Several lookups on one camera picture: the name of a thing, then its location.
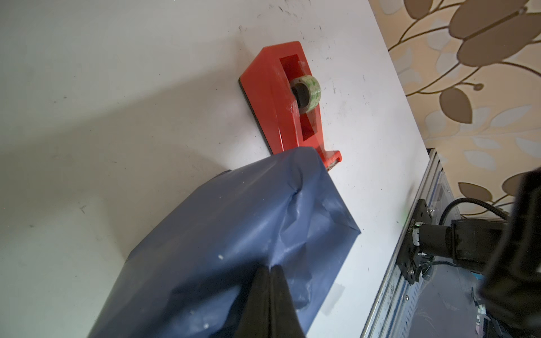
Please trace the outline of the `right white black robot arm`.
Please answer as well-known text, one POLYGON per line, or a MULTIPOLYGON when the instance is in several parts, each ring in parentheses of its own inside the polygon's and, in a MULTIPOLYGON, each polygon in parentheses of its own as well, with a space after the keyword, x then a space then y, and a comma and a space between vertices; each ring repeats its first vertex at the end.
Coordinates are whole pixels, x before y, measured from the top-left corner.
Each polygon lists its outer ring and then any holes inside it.
POLYGON ((500 337, 540 336, 540 170, 507 180, 511 213, 473 197, 452 201, 438 224, 420 199, 397 265, 409 284, 433 266, 463 268, 483 276, 478 295, 500 337))

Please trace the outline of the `light blue wrapping paper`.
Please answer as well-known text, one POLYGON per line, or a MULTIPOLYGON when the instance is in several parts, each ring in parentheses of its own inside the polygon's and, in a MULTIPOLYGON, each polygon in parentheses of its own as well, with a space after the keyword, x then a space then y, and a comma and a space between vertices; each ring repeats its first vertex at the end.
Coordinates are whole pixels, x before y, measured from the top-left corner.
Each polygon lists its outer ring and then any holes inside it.
POLYGON ((231 337, 256 270, 280 266, 304 332, 360 230, 316 150, 198 187, 128 255, 91 337, 231 337))

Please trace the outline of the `clear tape roll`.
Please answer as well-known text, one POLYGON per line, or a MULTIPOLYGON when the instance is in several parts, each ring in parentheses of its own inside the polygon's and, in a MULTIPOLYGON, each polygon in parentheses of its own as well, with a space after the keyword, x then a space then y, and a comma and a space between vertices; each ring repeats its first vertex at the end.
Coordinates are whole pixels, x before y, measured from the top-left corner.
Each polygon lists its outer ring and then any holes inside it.
POLYGON ((321 100, 321 86, 312 75, 297 77, 290 82, 290 88, 297 101, 299 113, 313 111, 321 100))

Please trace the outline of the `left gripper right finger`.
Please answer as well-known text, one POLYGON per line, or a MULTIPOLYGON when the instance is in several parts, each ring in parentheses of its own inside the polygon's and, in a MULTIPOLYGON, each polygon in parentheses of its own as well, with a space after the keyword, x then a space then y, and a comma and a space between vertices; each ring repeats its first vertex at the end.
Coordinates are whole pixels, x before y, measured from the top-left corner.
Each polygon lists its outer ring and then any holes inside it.
POLYGON ((270 337, 305 338, 282 266, 270 271, 270 337))

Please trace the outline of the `red tape dispenser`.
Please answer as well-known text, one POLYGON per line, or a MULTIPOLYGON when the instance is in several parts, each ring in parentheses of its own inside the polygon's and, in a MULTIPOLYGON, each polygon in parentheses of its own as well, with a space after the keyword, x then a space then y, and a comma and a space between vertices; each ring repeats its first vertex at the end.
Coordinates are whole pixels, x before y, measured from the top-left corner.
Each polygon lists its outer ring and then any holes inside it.
POLYGON ((342 154, 325 149, 320 103, 301 115, 290 88, 293 79, 304 75, 312 72, 301 43, 287 42, 264 47, 240 76, 239 85, 270 154, 310 147, 331 170, 342 154))

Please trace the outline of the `aluminium front rail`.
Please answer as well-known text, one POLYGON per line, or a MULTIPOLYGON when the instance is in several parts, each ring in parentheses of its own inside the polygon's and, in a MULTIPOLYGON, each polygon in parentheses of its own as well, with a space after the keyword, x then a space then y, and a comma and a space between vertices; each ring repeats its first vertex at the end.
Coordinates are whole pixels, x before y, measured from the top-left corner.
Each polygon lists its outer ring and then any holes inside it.
POLYGON ((447 337, 453 319, 467 314, 468 300, 460 285, 462 272, 434 266, 428 277, 417 277, 429 258, 414 249, 412 228, 436 225, 453 200, 442 161, 428 149, 428 167, 414 197, 398 245, 370 310, 362 337, 447 337))

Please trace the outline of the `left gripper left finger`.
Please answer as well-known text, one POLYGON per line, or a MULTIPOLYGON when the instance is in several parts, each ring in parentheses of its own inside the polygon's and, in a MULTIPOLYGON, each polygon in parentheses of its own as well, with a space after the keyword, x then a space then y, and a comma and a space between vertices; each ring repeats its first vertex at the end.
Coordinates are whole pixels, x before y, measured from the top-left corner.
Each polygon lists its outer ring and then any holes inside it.
POLYGON ((269 336, 270 272, 261 266, 255 273, 234 337, 269 336))

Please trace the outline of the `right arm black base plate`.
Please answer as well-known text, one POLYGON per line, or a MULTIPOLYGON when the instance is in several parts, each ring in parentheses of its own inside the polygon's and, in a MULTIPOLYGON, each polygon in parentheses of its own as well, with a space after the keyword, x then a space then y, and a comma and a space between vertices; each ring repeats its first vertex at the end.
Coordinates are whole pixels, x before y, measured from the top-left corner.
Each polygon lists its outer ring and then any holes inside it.
POLYGON ((421 271, 420 229, 424 225, 432 225, 433 218, 425 199, 419 199, 412 217, 407 223, 406 233, 397 256, 397 267, 402 277, 409 283, 418 282, 421 271))

